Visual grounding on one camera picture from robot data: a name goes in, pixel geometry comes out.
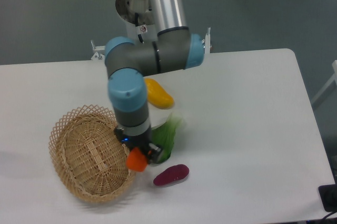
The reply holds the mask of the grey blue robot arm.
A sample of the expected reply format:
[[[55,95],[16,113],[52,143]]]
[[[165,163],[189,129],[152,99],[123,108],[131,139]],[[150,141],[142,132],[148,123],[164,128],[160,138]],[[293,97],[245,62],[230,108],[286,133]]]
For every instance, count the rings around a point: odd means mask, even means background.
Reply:
[[[186,24],[182,0],[147,0],[143,9],[131,9],[133,23],[150,13],[155,41],[116,37],[105,45],[108,96],[115,112],[117,138],[129,149],[139,149],[147,163],[156,163],[163,148],[152,142],[145,76],[184,70],[202,64],[204,47]]]

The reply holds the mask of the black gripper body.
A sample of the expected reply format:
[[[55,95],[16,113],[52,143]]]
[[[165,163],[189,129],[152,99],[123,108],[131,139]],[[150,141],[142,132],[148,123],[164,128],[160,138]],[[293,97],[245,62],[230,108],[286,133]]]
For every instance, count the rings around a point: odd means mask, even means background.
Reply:
[[[148,128],[145,132],[139,135],[126,134],[125,130],[122,130],[122,136],[120,138],[120,141],[125,144],[130,150],[138,148],[141,153],[144,154],[149,160],[151,156],[149,152],[152,151],[150,147],[150,143],[152,143],[151,137],[151,128]]]

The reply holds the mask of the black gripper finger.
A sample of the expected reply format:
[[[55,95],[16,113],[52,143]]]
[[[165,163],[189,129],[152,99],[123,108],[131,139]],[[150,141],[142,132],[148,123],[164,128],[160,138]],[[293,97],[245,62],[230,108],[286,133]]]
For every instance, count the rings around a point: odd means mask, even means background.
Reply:
[[[147,145],[146,158],[148,164],[160,164],[162,163],[164,155],[164,149],[160,144],[150,142]]]
[[[120,128],[119,126],[116,126],[114,128],[114,134],[115,134],[116,138],[118,139],[118,141],[120,143],[124,144],[124,137],[125,137],[125,135],[124,135],[123,128]]]

